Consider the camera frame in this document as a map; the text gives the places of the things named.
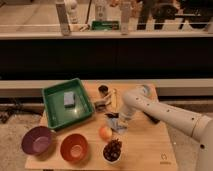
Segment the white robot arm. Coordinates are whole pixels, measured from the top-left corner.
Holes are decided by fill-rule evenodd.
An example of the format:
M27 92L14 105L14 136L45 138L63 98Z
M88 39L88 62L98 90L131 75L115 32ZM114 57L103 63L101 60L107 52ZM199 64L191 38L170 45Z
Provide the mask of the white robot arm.
M130 120L136 111L142 111L178 129L199 143L195 171L213 171L213 118L152 100L145 87L127 90L122 101L123 120Z

